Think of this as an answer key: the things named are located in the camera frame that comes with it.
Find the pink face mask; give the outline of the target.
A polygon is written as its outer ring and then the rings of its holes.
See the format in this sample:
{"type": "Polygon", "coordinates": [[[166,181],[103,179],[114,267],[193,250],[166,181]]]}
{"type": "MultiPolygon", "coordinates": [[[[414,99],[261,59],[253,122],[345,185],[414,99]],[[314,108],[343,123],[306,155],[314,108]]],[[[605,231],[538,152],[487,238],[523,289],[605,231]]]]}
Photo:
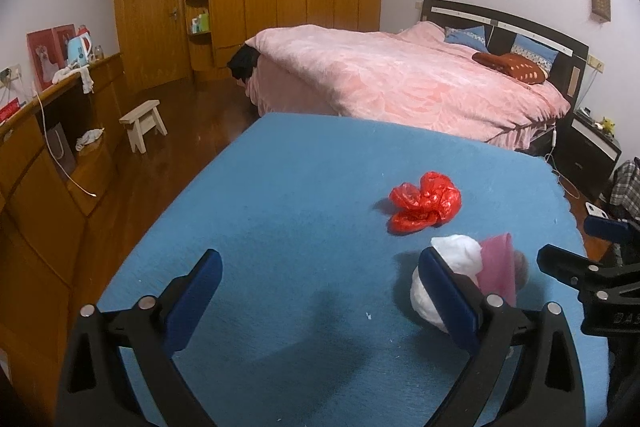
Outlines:
{"type": "Polygon", "coordinates": [[[509,233],[489,237],[480,242],[483,269],[477,274],[480,291],[496,294],[511,307],[516,305],[515,254],[509,233]]]}

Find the white cloth on cabinet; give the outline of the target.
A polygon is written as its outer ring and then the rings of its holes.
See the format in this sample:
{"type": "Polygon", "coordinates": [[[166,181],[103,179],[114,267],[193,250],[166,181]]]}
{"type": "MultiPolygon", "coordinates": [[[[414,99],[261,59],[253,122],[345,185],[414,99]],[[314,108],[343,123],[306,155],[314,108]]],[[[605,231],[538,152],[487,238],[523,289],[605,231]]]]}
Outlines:
{"type": "Polygon", "coordinates": [[[94,81],[91,77],[90,70],[88,66],[81,67],[70,67],[66,66],[59,69],[54,73],[51,82],[53,84],[58,84],[66,79],[70,79],[72,77],[79,77],[81,80],[82,92],[85,94],[92,93],[94,91],[94,81]]]}

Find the left blue pillow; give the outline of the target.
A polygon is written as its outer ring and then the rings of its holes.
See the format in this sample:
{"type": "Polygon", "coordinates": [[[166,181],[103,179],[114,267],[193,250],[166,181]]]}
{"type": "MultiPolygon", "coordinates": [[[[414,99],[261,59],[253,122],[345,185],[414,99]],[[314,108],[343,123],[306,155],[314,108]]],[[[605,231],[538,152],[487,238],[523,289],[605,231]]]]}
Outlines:
{"type": "Polygon", "coordinates": [[[484,26],[470,28],[445,28],[445,42],[467,46],[480,53],[487,53],[486,34],[484,26]]]}

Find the small white wooden stool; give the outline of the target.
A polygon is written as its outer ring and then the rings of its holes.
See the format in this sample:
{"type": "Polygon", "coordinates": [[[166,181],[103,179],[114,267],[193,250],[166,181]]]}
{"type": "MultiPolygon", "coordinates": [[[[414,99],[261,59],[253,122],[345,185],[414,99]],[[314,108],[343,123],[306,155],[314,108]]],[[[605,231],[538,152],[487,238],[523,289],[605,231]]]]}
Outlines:
{"type": "Polygon", "coordinates": [[[126,130],[132,153],[146,153],[144,136],[149,131],[154,130],[161,135],[168,135],[158,106],[160,101],[148,100],[119,118],[119,122],[126,130]]]}

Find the white bathroom scale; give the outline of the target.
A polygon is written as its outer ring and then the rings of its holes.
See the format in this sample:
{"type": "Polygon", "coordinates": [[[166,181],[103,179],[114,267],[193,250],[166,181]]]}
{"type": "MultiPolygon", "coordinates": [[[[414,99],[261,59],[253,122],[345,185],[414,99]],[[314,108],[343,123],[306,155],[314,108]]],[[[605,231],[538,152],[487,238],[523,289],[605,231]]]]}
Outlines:
{"type": "Polygon", "coordinates": [[[589,217],[596,217],[599,219],[608,219],[608,214],[600,207],[593,205],[592,202],[585,202],[587,215],[589,217]]]}

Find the right blue pillow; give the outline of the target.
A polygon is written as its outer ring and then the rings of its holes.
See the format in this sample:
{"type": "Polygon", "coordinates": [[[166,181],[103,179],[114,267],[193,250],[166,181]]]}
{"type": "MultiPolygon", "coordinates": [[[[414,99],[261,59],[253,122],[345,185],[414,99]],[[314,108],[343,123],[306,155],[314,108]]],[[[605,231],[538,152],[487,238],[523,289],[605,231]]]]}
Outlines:
{"type": "Polygon", "coordinates": [[[559,52],[534,39],[517,34],[511,52],[535,63],[546,75],[549,75],[559,52]]]}

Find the yellow plush toy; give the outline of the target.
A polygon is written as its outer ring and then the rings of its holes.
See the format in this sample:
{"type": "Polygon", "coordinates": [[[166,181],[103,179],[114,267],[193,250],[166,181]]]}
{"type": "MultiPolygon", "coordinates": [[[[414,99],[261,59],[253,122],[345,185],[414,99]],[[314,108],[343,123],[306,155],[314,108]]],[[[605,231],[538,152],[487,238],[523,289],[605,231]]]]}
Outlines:
{"type": "Polygon", "coordinates": [[[609,135],[609,136],[614,136],[615,135],[615,122],[612,121],[610,118],[606,118],[603,117],[599,122],[598,125],[600,126],[601,130],[609,135]]]}

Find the black cloth on bed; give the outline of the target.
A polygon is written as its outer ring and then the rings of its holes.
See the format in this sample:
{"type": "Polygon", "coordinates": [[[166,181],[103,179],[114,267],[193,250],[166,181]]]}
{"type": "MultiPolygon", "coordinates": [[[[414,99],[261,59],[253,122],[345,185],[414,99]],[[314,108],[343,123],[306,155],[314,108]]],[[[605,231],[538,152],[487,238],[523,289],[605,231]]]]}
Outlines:
{"type": "Polygon", "coordinates": [[[231,76],[239,82],[246,83],[252,77],[259,57],[258,50],[248,44],[243,44],[227,63],[231,76]]]}

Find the plaid shirt pile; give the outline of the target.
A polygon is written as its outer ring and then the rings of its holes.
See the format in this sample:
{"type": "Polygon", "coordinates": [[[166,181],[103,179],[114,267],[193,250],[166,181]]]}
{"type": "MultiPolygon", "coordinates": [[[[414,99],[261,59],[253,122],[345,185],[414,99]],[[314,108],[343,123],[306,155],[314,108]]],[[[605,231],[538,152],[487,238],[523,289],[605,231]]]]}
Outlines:
{"type": "Polygon", "coordinates": [[[639,158],[626,160],[614,172],[608,208],[616,218],[638,221],[640,213],[639,158]]]}

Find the blue pillow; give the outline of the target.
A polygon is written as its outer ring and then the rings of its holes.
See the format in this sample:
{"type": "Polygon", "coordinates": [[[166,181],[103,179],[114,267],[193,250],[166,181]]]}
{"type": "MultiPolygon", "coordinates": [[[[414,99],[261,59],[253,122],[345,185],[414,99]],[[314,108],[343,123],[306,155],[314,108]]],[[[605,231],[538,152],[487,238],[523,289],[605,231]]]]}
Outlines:
{"type": "Polygon", "coordinates": [[[445,42],[467,46],[480,53],[487,53],[486,34],[484,26],[470,28],[445,28],[445,42]]]}
{"type": "Polygon", "coordinates": [[[546,75],[549,75],[559,52],[534,39],[517,34],[511,52],[535,63],[546,75]]]}

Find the red plastic bag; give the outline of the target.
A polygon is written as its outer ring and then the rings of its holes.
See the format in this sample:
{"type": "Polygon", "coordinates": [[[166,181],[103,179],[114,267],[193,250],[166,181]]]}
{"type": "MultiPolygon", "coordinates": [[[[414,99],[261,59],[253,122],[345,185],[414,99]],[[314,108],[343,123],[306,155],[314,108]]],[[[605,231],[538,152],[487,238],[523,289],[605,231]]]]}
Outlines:
{"type": "Polygon", "coordinates": [[[390,217],[388,228],[395,234],[410,234],[438,227],[454,219],[462,207],[460,190],[448,176],[429,171],[420,183],[401,183],[388,195],[397,211],[390,217]]]}

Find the brown dotted pillow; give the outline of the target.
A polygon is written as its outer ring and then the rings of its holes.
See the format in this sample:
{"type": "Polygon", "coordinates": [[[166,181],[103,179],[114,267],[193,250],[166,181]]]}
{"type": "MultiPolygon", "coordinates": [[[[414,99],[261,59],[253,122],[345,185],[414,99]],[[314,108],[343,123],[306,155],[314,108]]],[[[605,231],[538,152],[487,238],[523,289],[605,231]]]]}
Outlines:
{"type": "Polygon", "coordinates": [[[541,84],[547,79],[546,73],[536,63],[520,54],[495,55],[475,52],[472,60],[522,83],[541,84]]]}

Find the black nightstand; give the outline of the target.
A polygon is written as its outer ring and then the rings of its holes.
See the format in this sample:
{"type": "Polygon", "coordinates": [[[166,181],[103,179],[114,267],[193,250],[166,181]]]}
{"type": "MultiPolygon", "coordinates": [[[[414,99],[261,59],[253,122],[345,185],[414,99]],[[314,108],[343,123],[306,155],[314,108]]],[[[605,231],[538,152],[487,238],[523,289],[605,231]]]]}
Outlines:
{"type": "Polygon", "coordinates": [[[620,143],[582,112],[567,115],[556,131],[555,166],[585,198],[598,199],[622,155],[620,143]]]}

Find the red picture frame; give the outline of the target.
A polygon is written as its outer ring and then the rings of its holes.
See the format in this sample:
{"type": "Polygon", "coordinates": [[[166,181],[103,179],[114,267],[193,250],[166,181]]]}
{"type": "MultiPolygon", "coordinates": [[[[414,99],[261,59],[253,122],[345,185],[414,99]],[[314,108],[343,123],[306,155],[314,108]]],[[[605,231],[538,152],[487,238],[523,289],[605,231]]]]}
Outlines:
{"type": "Polygon", "coordinates": [[[32,31],[26,35],[38,92],[48,89],[54,74],[66,66],[68,42],[75,36],[73,24],[32,31]]]}

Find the white rag in drawer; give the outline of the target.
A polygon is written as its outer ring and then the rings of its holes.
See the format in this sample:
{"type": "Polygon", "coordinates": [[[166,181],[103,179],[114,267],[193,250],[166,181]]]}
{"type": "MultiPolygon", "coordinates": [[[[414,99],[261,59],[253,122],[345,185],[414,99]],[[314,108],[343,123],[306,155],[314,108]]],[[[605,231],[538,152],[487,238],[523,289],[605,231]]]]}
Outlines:
{"type": "Polygon", "coordinates": [[[104,128],[90,129],[86,131],[83,135],[81,135],[80,138],[76,140],[75,148],[77,152],[80,152],[85,147],[96,143],[96,141],[102,138],[103,133],[104,128]]]}

